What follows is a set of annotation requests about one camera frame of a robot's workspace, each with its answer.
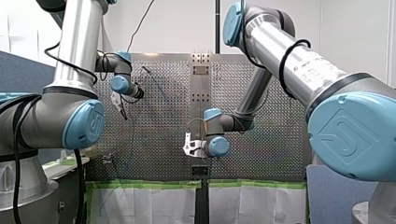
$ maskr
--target black cable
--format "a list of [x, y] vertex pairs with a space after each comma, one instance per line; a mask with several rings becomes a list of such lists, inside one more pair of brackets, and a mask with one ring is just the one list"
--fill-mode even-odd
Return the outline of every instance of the black cable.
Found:
[[123, 102], [122, 102], [122, 94], [120, 94], [120, 105], [121, 105], [121, 111], [120, 111], [120, 113], [121, 113], [122, 117], [123, 117], [125, 120], [127, 120], [128, 117], [126, 116], [125, 107], [124, 107]]
[[129, 52], [129, 49], [130, 49], [131, 46], [132, 46], [132, 42], [134, 42], [134, 36], [135, 36], [135, 35], [137, 34], [137, 32], [139, 31], [140, 26], [142, 25], [143, 20], [144, 20], [144, 19], [146, 18], [146, 16], [148, 15], [149, 9], [151, 8], [151, 6], [152, 6], [152, 4], [154, 3], [154, 1], [155, 1], [155, 0], [152, 0], [152, 1], [150, 2], [150, 4], [148, 5], [148, 9], [146, 9], [146, 12], [145, 12], [145, 14], [144, 14], [143, 17], [142, 17], [142, 20], [140, 20], [139, 25], [137, 26], [136, 30], [135, 30], [134, 33], [132, 34], [132, 36], [131, 36], [131, 42], [129, 43], [128, 49], [126, 50], [127, 52]]
[[136, 104], [137, 102], [140, 101], [140, 99], [137, 99], [137, 100], [135, 100], [135, 101], [128, 101], [128, 100], [125, 99], [122, 95], [121, 95], [121, 100], [125, 101], [126, 103], [128, 103], [128, 104], [130, 104], [130, 105]]
[[295, 99], [295, 97], [293, 96], [293, 94], [288, 90], [288, 88], [286, 87], [286, 83], [285, 83], [285, 78], [284, 78], [284, 70], [285, 70], [285, 64], [286, 64], [286, 60], [288, 59], [289, 55], [291, 54], [291, 52], [299, 47], [299, 46], [303, 46], [304, 44], [306, 44], [309, 48], [311, 48], [311, 43], [309, 43], [308, 40], [306, 39], [301, 39], [301, 40], [297, 40], [293, 45], [291, 45], [285, 52], [285, 54], [282, 57], [282, 60], [280, 61], [279, 64], [279, 82], [280, 82], [280, 86], [282, 87], [283, 91], [292, 99]]
[[58, 42], [58, 44], [54, 45], [53, 47], [44, 49], [44, 53], [47, 54], [47, 55], [48, 55], [49, 57], [51, 57], [52, 59], [54, 59], [54, 60], [56, 60], [56, 61], [58, 61], [58, 62], [60, 62], [60, 63], [66, 64], [67, 66], [72, 67], [72, 68], [75, 69], [75, 70], [79, 70], [79, 71], [81, 71], [81, 72], [84, 72], [84, 73], [86, 73], [86, 74], [92, 76], [92, 77], [93, 77], [93, 85], [95, 85], [96, 82], [98, 81], [98, 77], [95, 75], [95, 73], [93, 73], [93, 72], [91, 72], [91, 71], [89, 71], [89, 70], [87, 70], [87, 69], [85, 69], [85, 68], [78, 67], [78, 66], [75, 65], [75, 64], [69, 63], [69, 62], [67, 62], [67, 61], [65, 61], [65, 60], [62, 60], [62, 59], [60, 59], [60, 58], [58, 58], [58, 57], [55, 57], [55, 56], [53, 56], [52, 54], [50, 54], [50, 50], [53, 50], [53, 49], [58, 48], [58, 47], [59, 47], [59, 44], [60, 44], [60, 42]]
[[108, 75], [108, 68], [109, 68], [109, 65], [110, 64], [110, 62], [108, 61], [108, 58], [107, 58], [107, 54], [103, 54], [103, 59], [102, 59], [102, 69], [103, 69], [103, 71], [105, 71], [105, 77], [102, 77], [102, 73], [100, 74], [100, 80], [101, 81], [105, 81], [106, 79], [107, 79], [107, 75]]
[[79, 149], [74, 149], [76, 156], [77, 169], [78, 169], [78, 211], [76, 216], [76, 224], [82, 224], [84, 218], [84, 194], [85, 194], [85, 183], [84, 183], [84, 169], [82, 167], [81, 154]]
[[14, 135], [13, 135], [13, 145], [14, 145], [14, 156], [15, 156], [15, 184], [14, 184], [14, 198], [12, 202], [12, 207], [13, 207], [13, 215], [14, 215], [14, 221], [17, 224], [21, 224], [21, 218], [20, 218], [20, 212], [18, 208], [18, 203], [19, 203], [19, 196], [20, 196], [20, 186], [21, 186], [21, 161], [20, 161], [20, 149], [19, 149], [19, 142], [21, 136], [21, 126], [23, 124], [23, 121], [25, 120], [26, 116], [29, 114], [30, 110], [32, 107], [41, 99], [40, 95], [37, 95], [33, 100], [25, 101], [25, 103], [28, 103], [29, 105], [23, 105], [21, 107], [21, 110], [23, 110], [26, 106], [27, 109], [24, 110], [24, 112], [21, 114], [21, 116], [18, 118], [17, 125], [14, 129]]

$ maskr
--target pegboard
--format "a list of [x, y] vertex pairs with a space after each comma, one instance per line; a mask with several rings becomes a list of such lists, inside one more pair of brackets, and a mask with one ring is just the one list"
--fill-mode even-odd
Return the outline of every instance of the pegboard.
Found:
[[[254, 67], [243, 55], [211, 55], [211, 105], [224, 112], [236, 109]], [[145, 92], [141, 101], [124, 104], [124, 120], [110, 101], [109, 81], [96, 92], [106, 107], [106, 127], [87, 154], [89, 180], [191, 179], [191, 159], [184, 155], [186, 124], [191, 120], [190, 54], [134, 54], [132, 79]], [[151, 75], [142, 70], [146, 66]], [[231, 153], [211, 164], [211, 178], [254, 178], [301, 181], [310, 152], [304, 146], [304, 109], [289, 99], [277, 81], [256, 118], [256, 128], [243, 135], [227, 133]], [[113, 162], [103, 161], [112, 155]]]
[[[212, 106], [224, 113], [235, 111], [254, 72], [255, 67], [246, 62], [245, 56], [212, 56]], [[255, 118], [255, 128], [244, 134], [225, 135], [231, 142], [231, 153], [212, 160], [211, 178], [304, 179], [310, 161], [304, 107], [283, 92], [276, 78]]]

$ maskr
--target green tape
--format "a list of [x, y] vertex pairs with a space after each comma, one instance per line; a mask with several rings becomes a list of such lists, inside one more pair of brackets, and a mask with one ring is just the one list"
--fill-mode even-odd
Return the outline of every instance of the green tape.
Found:
[[246, 180], [246, 179], [238, 179], [238, 180], [210, 180], [209, 187], [210, 188], [237, 188], [237, 187], [258, 187], [258, 188], [271, 188], [271, 189], [305, 189], [305, 182], [296, 182], [296, 183], [288, 183], [288, 182], [276, 182], [276, 181], [263, 181], [263, 180]]
[[[306, 189], [305, 182], [276, 182], [263, 180], [246, 179], [212, 179], [209, 180], [210, 188], [237, 188], [256, 187], [271, 189]], [[92, 194], [96, 189], [198, 189], [201, 187], [200, 181], [145, 181], [145, 180], [123, 180], [115, 179], [111, 181], [87, 181], [87, 219], [91, 223]]]

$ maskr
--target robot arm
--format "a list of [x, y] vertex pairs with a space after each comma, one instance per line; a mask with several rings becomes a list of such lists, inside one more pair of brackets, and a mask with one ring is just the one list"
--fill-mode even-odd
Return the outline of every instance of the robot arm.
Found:
[[[242, 8], [235, 3], [226, 17], [223, 36], [227, 45], [248, 51], [305, 107], [311, 146], [326, 165], [349, 178], [395, 181], [396, 91], [369, 74], [340, 70], [308, 47], [296, 44], [293, 35], [286, 13]], [[223, 134], [230, 131], [230, 119], [215, 108], [205, 112], [204, 120], [206, 156], [228, 150]]]
[[[100, 19], [107, 9], [106, 0], [67, 1], [59, 59], [95, 70]], [[42, 96], [0, 94], [4, 98], [0, 99], [0, 218], [4, 222], [14, 223], [13, 195], [18, 189], [15, 195], [19, 195], [22, 223], [42, 223], [42, 217], [46, 223], [58, 223], [58, 187], [47, 180], [37, 150], [80, 149], [98, 141], [105, 111], [93, 90], [94, 80], [92, 74], [57, 62], [53, 82]], [[20, 188], [14, 184], [16, 155], [21, 165]], [[32, 214], [31, 207], [40, 209]]]

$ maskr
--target end effector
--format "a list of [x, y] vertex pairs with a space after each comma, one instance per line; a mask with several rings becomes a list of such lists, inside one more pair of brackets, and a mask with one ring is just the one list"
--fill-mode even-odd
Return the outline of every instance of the end effector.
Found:
[[96, 58], [96, 72], [113, 72], [111, 79], [111, 90], [118, 94], [141, 99], [144, 96], [143, 90], [137, 83], [131, 81], [131, 54], [126, 51], [116, 53], [105, 53]]

